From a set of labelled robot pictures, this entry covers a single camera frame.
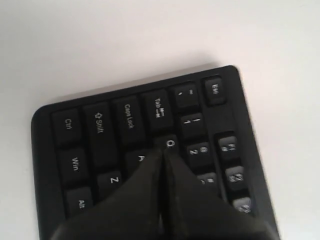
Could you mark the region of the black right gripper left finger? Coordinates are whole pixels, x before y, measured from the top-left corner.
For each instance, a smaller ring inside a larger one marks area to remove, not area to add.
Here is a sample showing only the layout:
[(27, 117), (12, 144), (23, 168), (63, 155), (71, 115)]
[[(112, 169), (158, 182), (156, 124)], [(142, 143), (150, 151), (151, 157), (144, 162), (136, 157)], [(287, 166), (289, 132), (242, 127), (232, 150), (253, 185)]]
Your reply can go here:
[(132, 176), (106, 199), (63, 222), (53, 240), (158, 240), (163, 152), (152, 149)]

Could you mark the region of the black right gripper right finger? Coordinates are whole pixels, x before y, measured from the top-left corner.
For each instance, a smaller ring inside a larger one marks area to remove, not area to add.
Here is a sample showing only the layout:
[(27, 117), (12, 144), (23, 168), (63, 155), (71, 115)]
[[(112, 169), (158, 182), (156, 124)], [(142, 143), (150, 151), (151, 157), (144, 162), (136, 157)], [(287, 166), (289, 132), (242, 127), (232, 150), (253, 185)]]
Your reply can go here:
[(236, 210), (201, 183), (182, 157), (163, 151), (162, 221), (173, 240), (273, 240), (264, 220)]

